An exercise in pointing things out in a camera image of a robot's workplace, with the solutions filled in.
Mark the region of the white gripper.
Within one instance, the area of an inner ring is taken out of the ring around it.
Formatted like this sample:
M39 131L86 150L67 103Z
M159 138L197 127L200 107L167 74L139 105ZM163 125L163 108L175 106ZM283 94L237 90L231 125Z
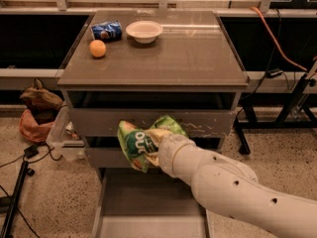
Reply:
M158 148L158 152L145 154L152 165L160 166L172 178L191 179L198 163L193 141L164 129L149 129L146 136L149 149Z

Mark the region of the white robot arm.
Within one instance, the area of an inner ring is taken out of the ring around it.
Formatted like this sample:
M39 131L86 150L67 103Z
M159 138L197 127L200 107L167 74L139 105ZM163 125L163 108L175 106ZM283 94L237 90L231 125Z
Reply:
M191 187L205 209L240 220L278 238L317 238L317 201L279 192L259 183L249 166L185 136L163 129L146 132L158 147L158 164Z

